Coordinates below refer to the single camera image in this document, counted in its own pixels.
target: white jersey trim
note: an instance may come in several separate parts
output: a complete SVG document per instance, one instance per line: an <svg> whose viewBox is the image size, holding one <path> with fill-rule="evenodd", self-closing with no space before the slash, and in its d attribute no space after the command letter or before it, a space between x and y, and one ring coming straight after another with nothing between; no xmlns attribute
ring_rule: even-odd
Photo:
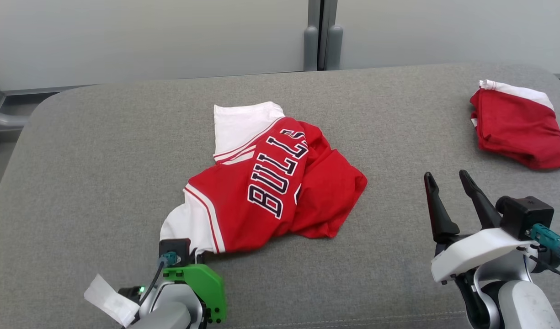
<svg viewBox="0 0 560 329"><path fill-rule="evenodd" d="M479 80L479 87L486 90L495 90L498 92L503 92L504 94L526 98L526 100L537 102L538 104L541 104L554 111L554 106L548 99L548 95L546 95L545 92L533 90L530 88L515 87L513 85L498 83L491 80Z"/></svg>
<svg viewBox="0 0 560 329"><path fill-rule="evenodd" d="M242 154L242 155L240 155L240 156L236 156L236 157L234 157L232 160L225 161L225 162L223 162L222 164L223 164L223 165L233 165L234 163L238 163L238 162L242 162L242 161L245 161L245 160L249 160L249 159L253 158L253 154L254 154L254 151L251 151L251 152L248 152L248 153L246 153L246 154Z"/></svg>
<svg viewBox="0 0 560 329"><path fill-rule="evenodd" d="M252 106L213 106L215 155L227 154L265 130L273 121L284 118L282 107L274 102Z"/></svg>
<svg viewBox="0 0 560 329"><path fill-rule="evenodd" d="M236 154L236 155L234 155L234 156L232 156L231 158L228 158L228 159L229 159L229 160L237 159L238 157L242 156L243 154L246 154L246 153L248 153L248 152L250 152L250 151L253 151L253 150L255 150L255 145L249 146L249 147L246 148L245 150L239 152L238 154Z"/></svg>
<svg viewBox="0 0 560 329"><path fill-rule="evenodd" d="M251 143L253 143L257 138L261 137L263 134L267 133L268 131L270 131L270 129L272 129L272 127L274 127L274 125L280 121L281 119L284 119L284 117L282 118L278 118L275 119L272 123L270 123L269 126L267 126L266 129L264 129L263 131L261 131L261 133L258 133L257 135L255 135L254 137L252 137L252 139L250 139L248 142L246 142L245 144L241 145L238 148L235 148L233 150L230 150L228 152L225 153L221 153L221 154L213 154L213 157L215 158L215 162L221 161L221 160L225 160L225 159L229 159L232 156L238 154L239 152L243 151L245 148L247 148Z"/></svg>
<svg viewBox="0 0 560 329"><path fill-rule="evenodd" d="M217 221L217 213L215 212L215 206L213 205L211 200L207 198L207 196L202 194L201 191L197 190L192 185L186 184L186 187L184 187L184 189L190 192L190 194L192 194L195 198L197 198L207 207L209 219L211 222L211 228L213 229L213 237L215 238L215 243L216 243L215 250L217 253L225 252L225 244L223 242L223 235L221 235L219 222Z"/></svg>

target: black cable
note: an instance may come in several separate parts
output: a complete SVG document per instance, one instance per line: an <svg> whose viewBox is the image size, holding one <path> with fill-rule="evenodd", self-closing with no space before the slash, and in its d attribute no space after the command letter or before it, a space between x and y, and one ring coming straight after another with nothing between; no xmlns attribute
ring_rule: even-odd
<svg viewBox="0 0 560 329"><path fill-rule="evenodd" d="M146 298L148 298L148 295L150 295L150 291L152 291L152 289L154 288L154 285L156 284L156 281L158 281L158 277L160 276L160 273L162 272L163 268L164 268L164 262L161 261L160 265L158 266L158 271L156 271L156 275L154 275L154 279L152 280L152 283L150 283L150 285L148 286L148 289L146 290L146 293L144 294L144 297L142 297L139 300L138 305L142 306L142 304L144 303Z"/></svg>
<svg viewBox="0 0 560 329"><path fill-rule="evenodd" d="M534 260L536 263L541 263L543 264L547 269L549 269L550 271L553 271L554 273L556 273L557 275L560 275L560 271L556 269L556 267L553 267L552 265L548 264L547 262L543 261L543 260L539 260L536 256L530 256L531 260Z"/></svg>

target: gray fabric surface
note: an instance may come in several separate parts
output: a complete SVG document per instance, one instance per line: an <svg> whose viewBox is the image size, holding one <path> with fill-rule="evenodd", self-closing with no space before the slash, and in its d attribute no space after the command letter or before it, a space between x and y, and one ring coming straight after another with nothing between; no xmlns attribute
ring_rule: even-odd
<svg viewBox="0 0 560 329"><path fill-rule="evenodd" d="M478 150L469 120L479 79L547 92L524 65L449 64L79 88L52 96L25 127L0 186L0 329L118 328L83 299L97 273L146 285L160 226L193 175L213 164L213 104L273 101L318 125L369 180L333 240L282 237L208 258L225 279L225 329L461 328L454 285L433 282L422 175L432 171L464 233L480 227L466 169L492 200L537 196L556 208L560 170L535 172ZM560 278L534 277L560 316Z"/></svg>

